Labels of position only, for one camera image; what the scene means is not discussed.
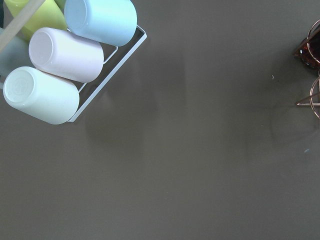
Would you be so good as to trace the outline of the yellow cup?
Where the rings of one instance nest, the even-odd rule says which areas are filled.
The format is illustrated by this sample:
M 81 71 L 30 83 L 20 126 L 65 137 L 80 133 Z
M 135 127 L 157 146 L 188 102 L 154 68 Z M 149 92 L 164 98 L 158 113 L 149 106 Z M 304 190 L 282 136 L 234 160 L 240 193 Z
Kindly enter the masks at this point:
M 28 2 L 28 0 L 4 0 L 13 17 L 16 17 Z M 29 41 L 34 32 L 40 28 L 67 30 L 64 14 L 54 0 L 45 0 L 22 27 L 21 32 L 24 38 Z

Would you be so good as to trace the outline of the pink cup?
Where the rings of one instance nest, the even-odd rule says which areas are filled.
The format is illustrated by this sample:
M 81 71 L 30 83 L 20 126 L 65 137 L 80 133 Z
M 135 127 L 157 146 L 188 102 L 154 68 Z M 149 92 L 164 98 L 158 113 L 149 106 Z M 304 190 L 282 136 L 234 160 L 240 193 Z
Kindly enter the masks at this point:
M 37 69 L 80 83 L 95 80 L 104 65 L 99 42 L 55 28 L 38 29 L 30 39 L 28 52 Z

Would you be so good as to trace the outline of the white cup rack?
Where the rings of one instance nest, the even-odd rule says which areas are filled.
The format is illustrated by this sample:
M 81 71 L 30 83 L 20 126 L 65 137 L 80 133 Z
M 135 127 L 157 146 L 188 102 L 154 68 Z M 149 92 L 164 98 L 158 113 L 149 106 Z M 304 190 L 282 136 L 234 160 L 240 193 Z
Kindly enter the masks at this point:
M 135 32 L 137 32 L 139 30 L 140 30 L 140 28 L 139 28 L 139 26 L 137 24 Z M 106 43 L 102 43 L 102 42 L 99 42 L 99 41 L 96 41 L 96 42 L 100 43 L 101 47 L 102 47 L 103 44 L 106 44 Z M 118 49 L 120 47 L 120 46 L 114 46 L 114 45 L 110 45 L 110 46 L 113 46 L 116 49 Z M 123 56 L 123 58 L 117 63 L 117 65 L 110 71 L 110 73 L 107 76 L 102 77 L 102 71 L 106 67 L 106 63 L 110 60 L 109 57 L 106 57 L 104 55 L 103 68 L 102 68 L 99 76 L 95 80 L 93 80 L 91 82 L 87 82 L 87 83 L 82 83 L 82 82 L 70 80 L 70 79 L 67 79 L 67 78 L 59 77 L 57 75 L 53 75 L 53 74 L 44 72 L 42 70 L 37 69 L 34 65 L 31 66 L 31 67 L 35 68 L 35 69 L 37 69 L 37 70 L 39 70 L 41 72 L 44 72 L 46 74 L 50 74 L 52 76 L 68 80 L 68 81 L 72 82 L 76 86 L 76 88 L 78 90 L 78 93 L 79 93 L 78 109 L 75 112 L 75 114 L 71 117 L 71 119 L 69 119 L 67 121 L 67 122 L 73 122 L 81 114 L 81 112 L 88 106 L 88 104 L 92 101 L 92 99 L 100 92 L 100 90 L 107 84 L 107 82 L 113 77 L 113 75 L 120 69 L 120 67 L 126 62 L 126 60 L 136 50 L 136 48 L 137 48 L 136 45 L 132 46 L 126 52 L 126 54 Z

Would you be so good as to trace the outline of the white cup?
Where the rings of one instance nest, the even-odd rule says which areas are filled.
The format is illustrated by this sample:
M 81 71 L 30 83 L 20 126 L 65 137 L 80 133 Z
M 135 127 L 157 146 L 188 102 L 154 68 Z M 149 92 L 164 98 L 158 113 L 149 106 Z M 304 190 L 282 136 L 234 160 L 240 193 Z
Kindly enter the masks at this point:
M 19 67 L 6 77 L 3 96 L 11 107 L 52 125 L 71 119 L 80 102 L 71 81 L 29 66 Z

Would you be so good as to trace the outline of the tea bottle rack left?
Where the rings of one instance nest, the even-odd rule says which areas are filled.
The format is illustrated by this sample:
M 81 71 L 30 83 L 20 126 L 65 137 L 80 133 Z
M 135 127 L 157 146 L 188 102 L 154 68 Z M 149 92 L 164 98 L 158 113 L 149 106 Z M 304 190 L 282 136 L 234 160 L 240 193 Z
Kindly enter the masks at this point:
M 293 56 L 300 58 L 312 69 L 320 68 L 320 33 L 305 38 L 293 52 Z

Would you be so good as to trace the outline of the blue cup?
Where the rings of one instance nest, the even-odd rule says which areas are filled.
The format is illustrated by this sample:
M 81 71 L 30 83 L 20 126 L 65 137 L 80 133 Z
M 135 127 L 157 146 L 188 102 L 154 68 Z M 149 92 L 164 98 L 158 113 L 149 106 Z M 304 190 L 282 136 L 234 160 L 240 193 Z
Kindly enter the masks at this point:
M 137 12 L 130 0 L 67 0 L 64 17 L 77 36 L 116 47 L 126 45 L 137 27 Z

